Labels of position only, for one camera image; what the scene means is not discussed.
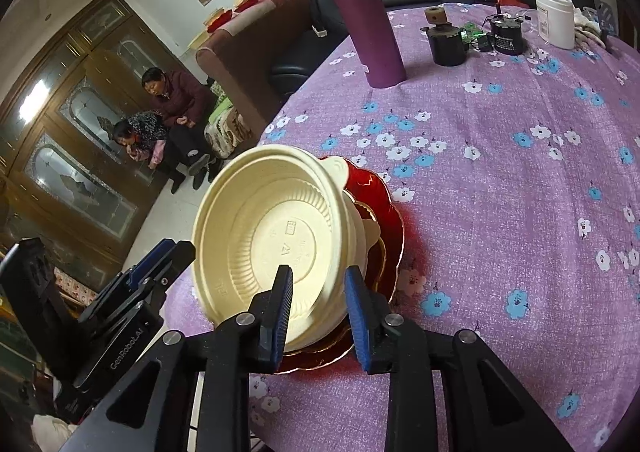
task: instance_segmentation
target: blue flower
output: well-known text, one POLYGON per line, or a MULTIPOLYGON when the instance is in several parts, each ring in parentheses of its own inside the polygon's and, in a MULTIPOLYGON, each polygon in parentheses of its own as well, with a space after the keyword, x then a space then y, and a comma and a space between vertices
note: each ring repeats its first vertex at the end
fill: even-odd
POLYGON ((411 165, 398 165, 394 168, 394 175, 396 177, 411 177, 414 175, 414 167, 411 165))
POLYGON ((604 105, 604 100, 602 99, 602 96, 599 94, 594 94, 593 96, 591 96, 591 102, 595 105, 595 106, 602 106, 604 105))
POLYGON ((385 128, 382 126, 382 123, 372 123, 367 127, 367 133, 369 134, 380 134, 385 128))
POLYGON ((549 65, 549 72, 551 74, 556 74, 556 72, 558 72, 558 70, 560 70, 560 62, 558 59, 556 58, 552 58, 551 60, 548 61, 548 65, 549 65))
POLYGON ((522 289, 514 289, 507 297, 507 305, 504 307, 505 312, 510 316, 511 320, 523 318, 527 314, 527 292, 522 289))
POLYGON ((580 98, 580 99, 589 98, 589 93, 587 92, 587 89, 585 89, 583 86, 579 86, 578 88, 576 88, 574 90, 574 94, 577 98, 580 98))
POLYGON ((621 147, 618 153, 620 154, 620 160, 625 165, 630 165, 634 162, 634 155, 631 154, 631 151, 627 147, 621 147))
POLYGON ((420 307, 428 317, 439 317, 449 311, 450 304, 451 297, 445 295, 442 291, 437 291, 428 294, 427 299, 420 302, 420 307))
POLYGON ((596 188, 596 187, 589 188, 589 195, 591 196, 591 199, 593 199, 594 201, 599 201, 602 199, 602 192, 600 191, 599 188, 596 188))
POLYGON ((273 132, 267 134, 267 138, 271 141, 278 141, 279 139, 282 139, 286 133, 287 130, 284 128, 281 130, 274 130, 273 132))
POLYGON ((418 167, 430 167, 434 161, 436 161, 436 159, 433 156, 422 155, 417 157, 414 163, 417 164, 418 167))
POLYGON ((363 112, 375 112, 378 110, 378 104, 375 101, 369 101, 362 107, 363 112))
POLYGON ((573 415, 573 413, 578 410, 578 405, 580 405, 580 396, 570 392, 568 396, 562 399, 562 403, 558 409, 556 409, 558 419, 568 418, 573 415))
POLYGON ((524 132, 516 132, 514 135, 511 136, 511 138, 521 147, 524 148, 529 148, 531 145, 533 145, 533 141, 531 140, 531 138, 526 135, 524 132))
POLYGON ((408 119, 398 121, 398 128, 400 130, 413 130, 415 127, 414 122, 408 119))
POLYGON ((327 139, 324 140, 324 143, 320 145, 320 148, 322 150, 333 150, 335 147, 338 146, 338 143, 340 143, 340 141, 338 140, 337 137, 328 137, 327 139))

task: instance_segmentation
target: person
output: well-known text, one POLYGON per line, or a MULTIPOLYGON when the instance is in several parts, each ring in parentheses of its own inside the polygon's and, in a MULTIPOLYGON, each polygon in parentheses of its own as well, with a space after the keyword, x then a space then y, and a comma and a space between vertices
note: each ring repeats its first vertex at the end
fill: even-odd
POLYGON ((173 181, 171 193, 175 194, 185 179, 184 174, 177 169, 178 162, 186 164, 188 174, 195 176, 206 169, 209 154, 198 150, 193 143, 180 151, 168 137, 169 129, 162 122, 162 116, 151 110, 138 112, 118 121, 111 133, 111 138, 118 145, 126 147, 127 154, 133 160, 144 161, 150 157, 149 168, 158 168, 167 174, 173 181))
MULTIPOLYGON (((209 114, 216 96, 202 85, 190 72, 174 70, 163 72, 151 67, 142 76, 142 87, 153 96, 153 107, 162 114, 164 124, 170 128, 169 139, 180 150, 195 145, 210 156, 209 183, 222 167, 222 161, 214 157, 204 135, 209 114)), ((193 186, 200 186, 207 169, 193 178, 193 186)))

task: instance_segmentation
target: floral tablecloth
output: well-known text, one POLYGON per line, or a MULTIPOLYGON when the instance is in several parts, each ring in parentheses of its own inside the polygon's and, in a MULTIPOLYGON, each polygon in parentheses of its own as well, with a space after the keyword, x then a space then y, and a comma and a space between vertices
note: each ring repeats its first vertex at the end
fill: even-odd
MULTIPOLYGON (((455 25, 493 11, 445 7, 455 25)), ((556 49, 528 14, 526 55, 470 52, 447 68, 433 64, 423 9, 390 12, 408 79, 370 88, 348 38, 261 143, 378 172, 406 225, 394 309, 433 331, 475 329, 590 451, 640 383, 639 57, 616 39, 613 54, 556 49)), ((187 334, 210 328, 191 288, 185 274, 165 310, 187 334)), ((352 356, 257 376, 252 429, 276 452, 382 451, 387 395, 388 377, 352 356)))

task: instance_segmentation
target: thermos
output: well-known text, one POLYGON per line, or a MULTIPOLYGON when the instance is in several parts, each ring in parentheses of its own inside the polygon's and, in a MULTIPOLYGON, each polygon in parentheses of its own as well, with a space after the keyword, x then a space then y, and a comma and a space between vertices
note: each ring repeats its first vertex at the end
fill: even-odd
POLYGON ((335 0, 373 88, 406 80, 396 37, 382 0, 335 0))

